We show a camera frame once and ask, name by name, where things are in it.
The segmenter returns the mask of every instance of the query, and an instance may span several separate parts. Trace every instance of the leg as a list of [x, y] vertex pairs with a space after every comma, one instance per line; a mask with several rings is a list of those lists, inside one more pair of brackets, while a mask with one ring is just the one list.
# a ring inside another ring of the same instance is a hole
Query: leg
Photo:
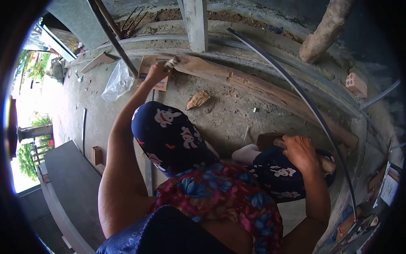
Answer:
[[254, 164], [255, 158], [260, 155], [258, 147], [254, 144], [246, 145], [237, 151], [233, 152], [231, 158], [242, 165], [252, 165]]
[[[283, 149], [272, 146], [267, 151], [259, 154], [253, 165], [246, 168], [253, 173], [261, 188], [265, 190], [276, 203], [289, 202], [306, 197], [305, 185], [301, 172], [282, 153]], [[333, 160], [334, 157], [325, 150], [316, 149], [316, 152]], [[327, 187], [335, 179], [333, 175], [325, 175]]]
[[148, 158], [168, 178], [191, 168], [220, 163], [179, 109], [147, 102], [135, 110], [131, 129]]

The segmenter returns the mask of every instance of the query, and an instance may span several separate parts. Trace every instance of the floral shirt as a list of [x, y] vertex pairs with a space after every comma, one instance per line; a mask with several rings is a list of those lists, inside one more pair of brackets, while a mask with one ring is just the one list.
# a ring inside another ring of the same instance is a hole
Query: floral shirt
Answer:
[[253, 253], [281, 253], [278, 207], [241, 166], [220, 163], [187, 170], [162, 183], [156, 195], [149, 213], [171, 205], [195, 222], [227, 217], [252, 234]]

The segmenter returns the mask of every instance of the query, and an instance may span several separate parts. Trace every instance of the plastic bag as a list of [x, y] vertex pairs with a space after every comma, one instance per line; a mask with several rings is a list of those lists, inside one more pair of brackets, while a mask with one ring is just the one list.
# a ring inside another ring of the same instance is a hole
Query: plastic bag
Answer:
[[127, 66], [124, 61], [120, 59], [108, 79], [106, 89], [100, 97], [105, 101], [115, 102], [120, 96], [131, 89], [133, 81], [134, 78], [130, 77]]

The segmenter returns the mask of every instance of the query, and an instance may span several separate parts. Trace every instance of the woman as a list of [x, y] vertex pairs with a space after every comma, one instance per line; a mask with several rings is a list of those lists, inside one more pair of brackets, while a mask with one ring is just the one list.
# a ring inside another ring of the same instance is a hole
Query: woman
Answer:
[[[98, 253], [311, 253], [330, 217], [330, 197], [316, 151], [284, 136], [287, 150], [244, 147], [221, 163], [180, 110], [145, 100], [168, 75], [153, 65], [118, 115], [99, 188], [106, 238]], [[169, 178], [148, 197], [133, 136]], [[276, 205], [304, 198], [307, 217], [282, 238]]]

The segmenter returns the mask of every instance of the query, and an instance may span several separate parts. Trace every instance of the hand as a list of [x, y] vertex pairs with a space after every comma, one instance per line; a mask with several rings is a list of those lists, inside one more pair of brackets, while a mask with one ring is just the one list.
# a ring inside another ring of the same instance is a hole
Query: hand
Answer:
[[167, 77], [169, 72], [164, 71], [164, 64], [165, 62], [157, 62], [156, 64], [151, 65], [144, 82], [154, 86]]
[[314, 172], [322, 173], [316, 149], [312, 146], [309, 138], [302, 136], [289, 137], [288, 135], [284, 135], [282, 138], [287, 147], [283, 154], [303, 175]]

